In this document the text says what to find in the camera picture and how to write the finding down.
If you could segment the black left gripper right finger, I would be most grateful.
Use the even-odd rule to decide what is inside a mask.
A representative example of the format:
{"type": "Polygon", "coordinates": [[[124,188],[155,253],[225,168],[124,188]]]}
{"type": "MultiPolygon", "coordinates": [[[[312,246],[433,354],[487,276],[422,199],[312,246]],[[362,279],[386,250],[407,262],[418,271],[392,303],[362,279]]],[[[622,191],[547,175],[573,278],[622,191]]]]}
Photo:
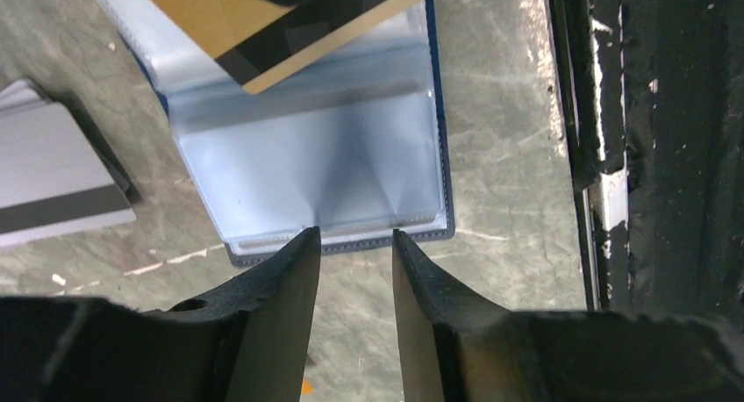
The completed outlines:
{"type": "Polygon", "coordinates": [[[691,316],[510,311],[392,234],[407,401],[740,401],[743,337],[691,316]]]}

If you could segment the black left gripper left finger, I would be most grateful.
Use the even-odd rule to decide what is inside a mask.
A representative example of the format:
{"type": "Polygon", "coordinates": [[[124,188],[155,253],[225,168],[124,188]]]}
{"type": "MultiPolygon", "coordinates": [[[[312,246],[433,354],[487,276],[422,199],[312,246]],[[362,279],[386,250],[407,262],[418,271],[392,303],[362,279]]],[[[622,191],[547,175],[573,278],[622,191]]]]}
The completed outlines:
{"type": "Polygon", "coordinates": [[[169,310],[104,298],[4,297],[4,401],[297,401],[320,233],[169,310]]]}

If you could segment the blue leather card holder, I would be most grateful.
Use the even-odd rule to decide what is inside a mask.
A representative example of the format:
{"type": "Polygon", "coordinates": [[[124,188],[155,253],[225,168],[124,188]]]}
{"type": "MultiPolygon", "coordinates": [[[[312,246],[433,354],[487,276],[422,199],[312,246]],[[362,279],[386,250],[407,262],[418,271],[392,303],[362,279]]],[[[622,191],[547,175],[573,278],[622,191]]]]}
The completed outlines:
{"type": "Polygon", "coordinates": [[[308,227],[327,253],[454,235],[433,0],[257,95],[151,0],[97,0],[132,51],[232,263],[308,227]]]}

